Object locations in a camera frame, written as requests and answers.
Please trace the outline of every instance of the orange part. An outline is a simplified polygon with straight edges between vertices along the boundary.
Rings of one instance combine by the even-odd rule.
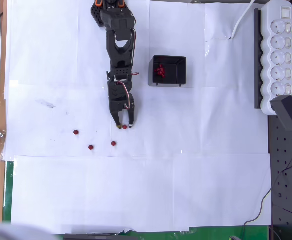
[[[123,8],[124,6],[125,6],[125,0],[119,0],[118,1],[118,7]]]
[[[101,7],[101,5],[102,5],[102,0],[95,0],[95,5],[96,5],[97,7]]]

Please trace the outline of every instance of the white cable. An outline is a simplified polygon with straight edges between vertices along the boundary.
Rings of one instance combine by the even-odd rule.
[[[250,4],[248,5],[248,7],[246,8],[246,10],[244,11],[244,13],[241,15],[241,17],[239,18],[239,20],[237,21],[234,30],[232,31],[231,37],[230,39],[233,39],[235,36],[235,33],[237,31],[238,25],[241,22],[242,18],[246,15],[246,13],[248,12],[248,10],[250,9],[251,5],[255,2],[255,0],[251,0]]]

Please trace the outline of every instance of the gray wire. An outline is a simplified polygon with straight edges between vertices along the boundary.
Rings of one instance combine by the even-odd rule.
[[[268,192],[266,193],[266,195],[262,198],[262,200],[261,200],[261,205],[260,205],[260,211],[259,211],[257,217],[255,217],[253,220],[249,220],[249,221],[247,221],[247,222],[244,223],[244,226],[243,226],[243,229],[242,229],[242,233],[241,233],[241,239],[244,239],[246,224],[247,224],[247,223],[251,223],[251,222],[253,222],[253,221],[256,221],[256,220],[259,218],[259,216],[260,216],[260,214],[261,214],[262,204],[263,204],[263,202],[264,202],[264,199],[267,197],[267,195],[271,192],[271,190],[272,190],[273,187],[275,186],[275,184],[276,184],[276,182],[277,182],[279,176],[281,176],[281,174],[283,174],[285,171],[287,171],[287,170],[289,170],[289,169],[292,168],[292,166],[290,166],[291,163],[292,163],[292,158],[291,158],[290,162],[288,163],[287,167],[286,167],[284,170],[282,170],[282,171],[280,172],[280,174],[277,176],[276,180],[274,181],[274,183],[273,183],[272,186],[270,187],[269,191],[268,191]]]
[[[281,238],[279,237],[279,235],[275,232],[274,229],[272,229],[271,227],[269,227],[270,230],[272,230],[274,232],[274,234],[276,234],[276,236],[278,237],[279,240],[281,240]]]

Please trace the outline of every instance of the power strip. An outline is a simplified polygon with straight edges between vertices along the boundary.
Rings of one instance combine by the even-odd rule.
[[[270,101],[292,95],[292,5],[285,0],[271,0],[261,8],[260,31],[263,36],[260,108],[266,115],[276,115]]]

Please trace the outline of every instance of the red wire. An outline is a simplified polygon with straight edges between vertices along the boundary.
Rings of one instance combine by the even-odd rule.
[[[126,95],[127,95],[127,98],[128,98],[128,106],[125,104],[125,108],[129,109],[130,108],[130,99],[129,99],[129,93],[128,93],[127,89],[126,89],[126,86],[125,86],[125,84],[123,82],[117,81],[117,83],[121,84],[124,87],[125,91],[126,91]]]

